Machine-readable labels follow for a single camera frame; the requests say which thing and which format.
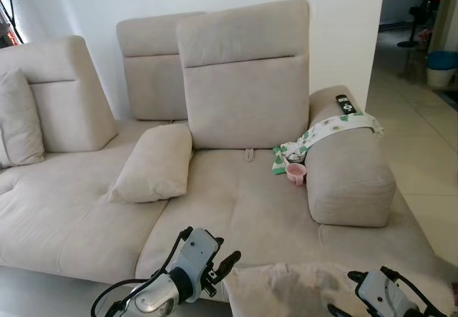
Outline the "white green patterned cloth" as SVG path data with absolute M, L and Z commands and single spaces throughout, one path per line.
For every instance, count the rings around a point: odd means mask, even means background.
M 272 149 L 274 162 L 271 171 L 273 174 L 285 174 L 287 166 L 292 163 L 304 163 L 308 151 L 324 138 L 333 136 L 346 130 L 369 128 L 377 140 L 382 140 L 385 130 L 373 115 L 367 113 L 353 113 L 334 115 L 326 120 L 317 121 L 311 125 L 297 140 L 286 142 Z

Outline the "beige sofa backrest cushion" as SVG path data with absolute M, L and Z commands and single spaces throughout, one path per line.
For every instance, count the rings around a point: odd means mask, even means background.
M 202 11 L 137 17 L 117 24 L 125 87 L 136 120 L 186 120 L 177 23 Z
M 49 152 L 101 150 L 117 122 L 82 36 L 0 49 L 0 74 L 20 69 L 32 88 Z
M 272 148 L 310 120 L 310 4 L 282 0 L 177 24 L 197 148 Z

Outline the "black standing fan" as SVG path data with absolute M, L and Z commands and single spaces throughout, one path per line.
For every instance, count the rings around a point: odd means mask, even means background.
M 413 22 L 410 27 L 410 36 L 407 40 L 398 43 L 400 48 L 415 48 L 419 45 L 416 40 L 416 30 L 419 26 L 427 23 L 439 8 L 439 0 L 422 0 L 418 6 L 412 6 L 409 9 L 409 15 L 413 17 Z

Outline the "pink cup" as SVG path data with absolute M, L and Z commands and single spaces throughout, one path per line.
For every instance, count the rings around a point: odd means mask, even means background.
M 300 163 L 289 163 L 285 166 L 286 177 L 297 186 L 302 186 L 306 180 L 307 167 Z

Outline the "beige fabric sofa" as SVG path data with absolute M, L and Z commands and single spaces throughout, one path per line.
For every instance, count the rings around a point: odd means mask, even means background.
M 347 92 L 341 85 L 310 90 L 306 130 L 340 115 L 335 97 Z M 406 275 L 445 313 L 454 310 L 452 277 L 410 212 L 370 131 L 360 128 L 321 140 L 305 157 L 308 174 L 302 186 L 269 170 L 274 147 L 197 148 L 193 143 L 183 196 L 111 203 L 112 184 L 144 131 L 164 124 L 189 127 L 187 120 L 115 122 L 117 136 L 101 150 L 49 152 L 44 147 L 42 162 L 0 169 L 0 265 L 114 283 L 151 274 L 180 229 L 194 226 L 225 238 L 226 248 L 241 252 L 243 268 L 386 265 Z

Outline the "blue and white bin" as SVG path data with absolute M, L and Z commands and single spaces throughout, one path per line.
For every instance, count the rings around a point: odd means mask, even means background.
M 434 51 L 427 55 L 427 85 L 442 88 L 449 84 L 458 68 L 458 52 Z

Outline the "black remote control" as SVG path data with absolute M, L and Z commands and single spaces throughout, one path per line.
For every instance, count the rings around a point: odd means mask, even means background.
M 351 115 L 358 113 L 356 105 L 351 102 L 350 98 L 346 94 L 340 94 L 335 97 L 335 101 L 341 109 L 342 115 Z

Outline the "black tripod stand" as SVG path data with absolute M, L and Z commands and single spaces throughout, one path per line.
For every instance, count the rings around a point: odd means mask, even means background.
M 6 20 L 6 33 L 9 38 L 9 44 L 20 45 L 24 40 L 19 32 L 19 27 L 16 22 L 16 13 L 14 13 L 14 0 L 0 0 L 0 9 L 2 9 L 4 19 Z

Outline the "olive curtain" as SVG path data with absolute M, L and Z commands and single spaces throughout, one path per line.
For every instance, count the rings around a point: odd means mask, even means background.
M 458 0 L 439 0 L 428 53 L 458 50 Z

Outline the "beige stained throw pillow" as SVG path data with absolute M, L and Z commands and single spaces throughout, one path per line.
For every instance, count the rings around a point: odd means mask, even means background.
M 333 263 L 235 268 L 223 280 L 233 317 L 333 317 L 331 304 L 366 317 L 347 269 Z

